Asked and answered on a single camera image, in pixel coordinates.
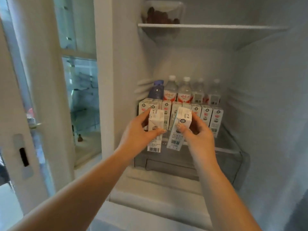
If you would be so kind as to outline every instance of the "blue bottle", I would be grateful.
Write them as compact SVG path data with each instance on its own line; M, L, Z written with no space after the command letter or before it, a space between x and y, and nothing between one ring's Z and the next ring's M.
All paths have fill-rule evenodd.
M154 81L154 86L151 88L148 98L160 99L164 97L164 81L156 80Z

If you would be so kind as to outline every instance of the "person's left hand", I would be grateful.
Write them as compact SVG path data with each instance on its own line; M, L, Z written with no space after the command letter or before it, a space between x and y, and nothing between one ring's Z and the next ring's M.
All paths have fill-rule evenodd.
M125 149L134 158L138 155L154 138L166 132L162 128L152 131L144 131L144 127L148 124L150 108L144 113L135 117L126 127L118 149Z

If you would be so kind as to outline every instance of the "forearm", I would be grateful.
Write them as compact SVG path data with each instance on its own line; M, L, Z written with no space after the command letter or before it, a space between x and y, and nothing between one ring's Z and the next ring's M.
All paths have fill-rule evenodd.
M11 231L84 231L130 162L117 150L106 161L70 183L12 228Z
M217 161L195 163L215 231L261 231Z

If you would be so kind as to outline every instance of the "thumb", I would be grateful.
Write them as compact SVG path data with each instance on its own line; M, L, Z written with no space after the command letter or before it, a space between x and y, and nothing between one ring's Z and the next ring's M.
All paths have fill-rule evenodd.
M149 139L149 141L152 141L158 135L161 135L163 133L166 133L166 130L164 130L162 128L158 128L156 130L146 132L146 136Z
M182 123L177 124L176 127L182 133L187 142L190 142L190 140L195 136L192 131Z

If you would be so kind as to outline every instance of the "clear plastic bottle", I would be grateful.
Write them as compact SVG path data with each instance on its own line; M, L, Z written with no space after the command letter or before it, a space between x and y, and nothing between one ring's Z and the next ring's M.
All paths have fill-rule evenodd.
M220 79L214 79L213 84L210 87L206 104L208 105L219 105L221 98L220 91Z
M176 100L178 86L175 83L175 75L169 75L169 81L167 82L164 90L164 100Z
M181 86L178 89L177 101L181 103L190 103L192 99L192 89L190 86L190 77L184 77Z
M160 99L164 97L164 81L156 80L154 81L154 86L151 88L148 98Z
M202 104L204 97L204 84L203 78L199 78L192 91L192 103Z

